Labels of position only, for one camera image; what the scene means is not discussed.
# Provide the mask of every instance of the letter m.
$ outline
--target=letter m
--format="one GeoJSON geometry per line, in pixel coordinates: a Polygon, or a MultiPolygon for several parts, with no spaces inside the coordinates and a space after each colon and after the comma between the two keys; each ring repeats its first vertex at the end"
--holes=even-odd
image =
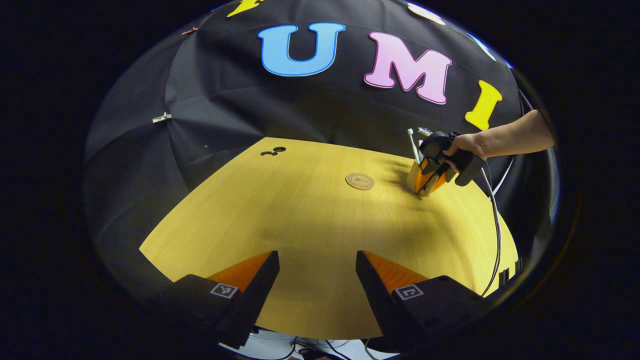
{"type": "Polygon", "coordinates": [[[411,90],[424,75],[422,86],[415,89],[418,96],[436,104],[447,102],[444,88],[451,59],[437,51],[427,50],[418,60],[414,60],[400,38],[378,32],[369,33],[369,37],[376,41],[377,50],[373,71],[364,76],[367,84],[381,88],[394,87],[396,82],[391,78],[393,67],[402,90],[411,90]]]}

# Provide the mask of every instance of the round coaster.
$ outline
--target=round coaster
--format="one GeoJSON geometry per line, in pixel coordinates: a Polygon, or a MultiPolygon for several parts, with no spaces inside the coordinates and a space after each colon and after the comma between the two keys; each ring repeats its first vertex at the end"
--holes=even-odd
{"type": "Polygon", "coordinates": [[[347,181],[347,184],[358,190],[369,190],[374,186],[371,176],[361,174],[359,172],[347,175],[345,180],[347,181]]]}

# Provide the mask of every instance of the yellow letter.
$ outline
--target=yellow letter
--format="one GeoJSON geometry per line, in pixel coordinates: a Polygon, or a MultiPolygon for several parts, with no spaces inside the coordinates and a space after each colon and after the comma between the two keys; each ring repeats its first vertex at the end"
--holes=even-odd
{"type": "Polygon", "coordinates": [[[231,12],[229,15],[227,15],[227,17],[231,17],[237,13],[241,13],[243,11],[249,10],[249,9],[253,9],[256,6],[258,6],[259,4],[256,4],[258,0],[242,0],[240,1],[240,5],[238,5],[238,7],[231,12]]]}
{"type": "Polygon", "coordinates": [[[473,111],[465,115],[465,119],[480,129],[487,130],[491,113],[493,113],[498,101],[502,100],[502,95],[491,84],[482,80],[478,82],[478,85],[480,85],[480,98],[478,98],[473,111]]]}

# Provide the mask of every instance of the yellow wood tabletop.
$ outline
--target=yellow wood tabletop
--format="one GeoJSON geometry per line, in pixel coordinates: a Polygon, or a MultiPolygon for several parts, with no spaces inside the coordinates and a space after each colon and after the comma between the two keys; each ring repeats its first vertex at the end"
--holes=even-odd
{"type": "MultiPolygon", "coordinates": [[[[428,278],[448,275],[476,293],[496,253],[491,202],[471,182],[429,197],[406,189],[413,159],[381,152],[264,138],[180,202],[140,250],[173,281],[208,277],[277,250],[280,273],[256,325],[317,339],[382,336],[355,272],[368,250],[428,278]],[[264,155],[274,147],[286,151],[264,155]],[[348,174],[371,176],[358,190],[348,174]]],[[[515,273],[516,247],[502,226],[500,271],[515,273]]],[[[491,293],[497,288],[495,278],[491,293]]]]}

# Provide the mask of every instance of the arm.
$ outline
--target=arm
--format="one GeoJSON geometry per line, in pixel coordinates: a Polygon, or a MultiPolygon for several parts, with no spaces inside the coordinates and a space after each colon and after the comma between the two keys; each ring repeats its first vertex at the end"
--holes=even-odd
{"type": "Polygon", "coordinates": [[[555,143],[540,112],[532,110],[512,123],[475,134],[456,136],[451,147],[443,153],[451,156],[462,149],[486,160],[493,156],[542,151],[555,143]]]}

